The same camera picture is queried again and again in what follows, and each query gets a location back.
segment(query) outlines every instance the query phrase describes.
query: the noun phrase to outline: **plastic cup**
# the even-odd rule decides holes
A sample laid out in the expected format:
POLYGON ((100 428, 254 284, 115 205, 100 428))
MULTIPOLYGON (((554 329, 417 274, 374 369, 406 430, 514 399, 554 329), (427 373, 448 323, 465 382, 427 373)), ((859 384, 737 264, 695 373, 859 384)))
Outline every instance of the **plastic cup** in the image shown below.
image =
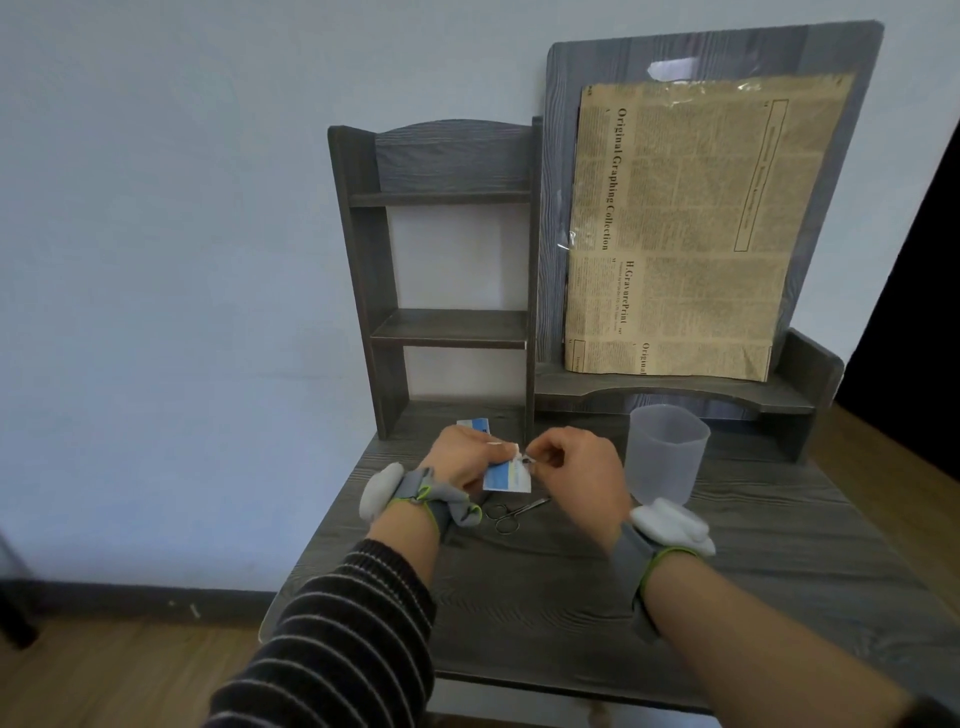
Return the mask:
POLYGON ((659 497, 683 505, 690 500, 709 436, 706 423, 682 407, 638 407, 630 413, 627 488, 644 505, 659 497))

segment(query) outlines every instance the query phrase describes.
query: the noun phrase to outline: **gray wrist strap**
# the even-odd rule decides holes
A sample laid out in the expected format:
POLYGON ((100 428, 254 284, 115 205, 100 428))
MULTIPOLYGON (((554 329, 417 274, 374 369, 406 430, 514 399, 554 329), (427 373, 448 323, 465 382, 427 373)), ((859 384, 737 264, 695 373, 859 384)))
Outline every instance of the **gray wrist strap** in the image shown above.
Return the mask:
POLYGON ((638 590, 650 562, 662 550, 663 546, 650 541, 638 533, 630 522, 624 521, 620 524, 620 538, 616 540, 610 555, 617 583, 634 613, 631 628, 647 643, 654 642, 660 634, 647 615, 638 590))
POLYGON ((430 509, 440 535, 452 522, 459 526, 476 525, 483 518, 480 506, 470 502, 470 496, 459 488, 433 479, 432 468, 410 471, 396 487, 394 498, 422 503, 430 509))

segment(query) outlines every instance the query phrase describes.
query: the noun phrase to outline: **gray wooden desk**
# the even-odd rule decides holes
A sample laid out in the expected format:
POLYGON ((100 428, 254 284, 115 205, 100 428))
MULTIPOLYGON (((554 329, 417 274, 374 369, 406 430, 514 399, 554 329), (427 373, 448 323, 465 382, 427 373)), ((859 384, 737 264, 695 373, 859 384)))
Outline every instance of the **gray wooden desk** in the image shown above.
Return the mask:
MULTIPOLYGON (((332 570, 363 538, 357 504, 367 478, 395 461, 416 467, 444 426, 471 416, 519 439, 520 410, 411 402, 390 440, 371 441, 278 593, 261 638, 303 582, 332 570)), ((622 452, 624 417, 556 417, 611 436, 622 452)), ((551 424, 538 416, 538 429, 551 424)), ((819 470, 786 462, 749 424, 710 424, 690 507, 710 523, 712 564, 907 688, 960 709, 960 627, 876 529, 819 470)), ((708 712, 670 647, 630 632, 606 558, 554 503, 525 514, 510 536, 489 522, 453 529, 433 594, 440 677, 708 712)))

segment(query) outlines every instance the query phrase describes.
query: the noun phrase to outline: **green trim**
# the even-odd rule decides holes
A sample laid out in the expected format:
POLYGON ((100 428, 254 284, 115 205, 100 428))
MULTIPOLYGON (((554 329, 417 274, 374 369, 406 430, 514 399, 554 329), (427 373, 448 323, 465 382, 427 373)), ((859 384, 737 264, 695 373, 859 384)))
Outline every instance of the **green trim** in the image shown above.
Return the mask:
POLYGON ((681 553, 688 553, 691 556, 696 556, 698 559, 701 558, 700 554, 694 551, 692 548, 686 548, 684 546, 668 546, 663 551, 657 553, 650 560, 650 565, 647 567, 647 571, 643 573, 643 578, 640 579, 640 588, 636 590, 636 592, 640 595, 641 602, 643 601, 643 591, 647 588, 647 579, 650 578, 650 574, 653 573, 656 565, 659 564, 663 560, 663 557, 668 553, 675 553, 678 551, 681 553))
MULTIPOLYGON (((428 486, 428 485, 427 485, 427 486, 424 486, 424 488, 426 488, 427 491, 430 490, 430 486, 428 486)), ((434 528, 435 531, 437 531, 437 536, 440 537, 440 538, 443 538, 443 537, 444 537, 444 534, 442 534, 442 533, 440 532, 440 524, 437 523, 437 517, 433 515, 433 509, 432 509, 432 508, 427 508, 427 506, 426 506, 427 502, 428 502, 428 501, 426 501, 426 500, 421 500, 421 499, 420 499, 420 493, 417 493, 417 495, 414 496, 414 497, 395 497, 395 498, 391 498, 390 502, 387 503, 387 508, 389 508, 390 506, 392 506, 394 503, 412 503, 413 505, 423 506, 423 510, 426 511, 427 514, 430 516, 430 522, 433 523, 433 528, 434 528)), ((383 509, 383 513, 386 513, 386 512, 387 512, 387 508, 384 508, 384 509, 383 509)))

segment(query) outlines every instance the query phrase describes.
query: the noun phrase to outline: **forearm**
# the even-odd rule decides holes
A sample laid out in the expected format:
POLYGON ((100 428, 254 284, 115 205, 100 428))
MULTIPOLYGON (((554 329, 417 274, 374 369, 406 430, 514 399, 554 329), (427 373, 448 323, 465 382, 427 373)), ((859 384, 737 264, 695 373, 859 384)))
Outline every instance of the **forearm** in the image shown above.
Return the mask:
POLYGON ((420 581, 430 586, 440 552, 440 534, 426 506, 406 501, 391 503, 373 522, 367 538, 386 544, 400 554, 420 581))
MULTIPOLYGON (((379 521, 407 505, 394 504, 379 521)), ((404 520, 419 529, 417 519, 404 520)), ((410 545, 395 526, 400 545, 410 545)), ((383 530, 393 541, 394 528, 383 530)), ((297 592, 270 640, 214 693, 207 725, 417 725, 433 691, 427 640, 435 615, 406 555, 363 541, 297 592)))
POLYGON ((896 683, 697 558, 666 556, 643 598, 725 726, 893 726, 909 709, 896 683))

